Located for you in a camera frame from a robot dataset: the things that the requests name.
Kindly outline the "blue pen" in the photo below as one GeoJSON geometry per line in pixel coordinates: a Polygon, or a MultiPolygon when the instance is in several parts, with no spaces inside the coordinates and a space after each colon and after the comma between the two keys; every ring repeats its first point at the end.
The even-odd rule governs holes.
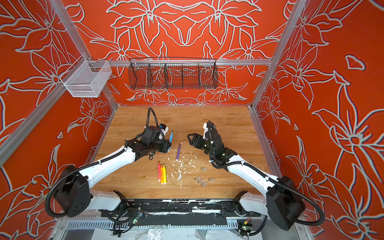
{"type": "Polygon", "coordinates": [[[173,140],[173,131],[171,131],[169,142],[172,143],[173,140]]]}

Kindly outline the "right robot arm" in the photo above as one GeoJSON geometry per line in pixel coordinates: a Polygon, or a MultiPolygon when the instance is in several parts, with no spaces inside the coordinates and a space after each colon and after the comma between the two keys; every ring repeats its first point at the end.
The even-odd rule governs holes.
{"type": "Polygon", "coordinates": [[[224,146],[220,135],[210,137],[208,133],[189,134],[188,141],[196,149],[203,150],[210,157],[216,169],[223,169],[245,180],[259,195],[243,192],[237,202],[246,212],[255,212],[270,218],[280,229],[288,231],[295,223],[307,226],[320,226],[325,222],[325,213],[312,199],[298,192],[294,182],[268,174],[244,160],[232,149],[224,146]],[[318,219],[300,220],[306,210],[306,203],[315,208],[318,219]]]}

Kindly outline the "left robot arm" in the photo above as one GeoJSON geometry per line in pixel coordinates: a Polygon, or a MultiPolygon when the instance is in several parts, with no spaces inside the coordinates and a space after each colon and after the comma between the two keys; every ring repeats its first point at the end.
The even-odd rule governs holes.
{"type": "Polygon", "coordinates": [[[113,212],[122,206],[123,196],[118,191],[94,191],[101,180],[135,161],[157,152],[167,153],[171,147],[166,139],[169,128],[165,124],[146,127],[138,139],[126,140],[115,152],[91,164],[65,168],[52,186],[45,200],[46,213],[53,218],[75,217],[86,211],[113,212]]]}

